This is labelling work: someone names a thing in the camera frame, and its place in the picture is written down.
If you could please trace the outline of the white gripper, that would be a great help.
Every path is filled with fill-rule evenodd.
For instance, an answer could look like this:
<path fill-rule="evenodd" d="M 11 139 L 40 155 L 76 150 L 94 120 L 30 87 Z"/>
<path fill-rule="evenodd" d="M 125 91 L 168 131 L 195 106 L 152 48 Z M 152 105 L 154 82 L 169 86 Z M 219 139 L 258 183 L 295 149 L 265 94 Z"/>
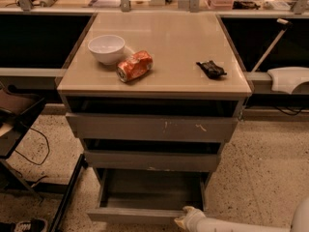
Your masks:
<path fill-rule="evenodd" d="M 208 232 L 206 227 L 205 214 L 192 206 L 185 206 L 183 208 L 185 212 L 184 218 L 177 217 L 174 222 L 183 230 L 188 232 Z"/>

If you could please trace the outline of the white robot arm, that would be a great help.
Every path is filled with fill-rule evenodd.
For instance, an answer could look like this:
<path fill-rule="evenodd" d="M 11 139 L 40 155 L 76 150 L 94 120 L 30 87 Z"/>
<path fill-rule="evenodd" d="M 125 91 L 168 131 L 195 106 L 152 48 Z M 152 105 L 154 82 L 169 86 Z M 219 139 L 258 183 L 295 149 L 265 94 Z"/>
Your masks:
<path fill-rule="evenodd" d="M 184 215 L 174 222 L 186 232 L 309 232 L 309 197 L 303 199 L 295 209 L 289 228 L 230 222 L 207 217 L 192 206 L 183 207 Z"/>

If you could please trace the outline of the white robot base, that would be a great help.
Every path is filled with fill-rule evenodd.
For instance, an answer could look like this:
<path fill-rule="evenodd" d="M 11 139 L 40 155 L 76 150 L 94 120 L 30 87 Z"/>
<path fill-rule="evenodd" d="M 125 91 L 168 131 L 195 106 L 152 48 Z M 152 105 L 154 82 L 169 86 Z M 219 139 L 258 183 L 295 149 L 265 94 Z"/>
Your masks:
<path fill-rule="evenodd" d="M 283 67 L 267 71 L 271 77 L 271 90 L 291 94 L 299 85 L 309 81 L 309 68 Z"/>

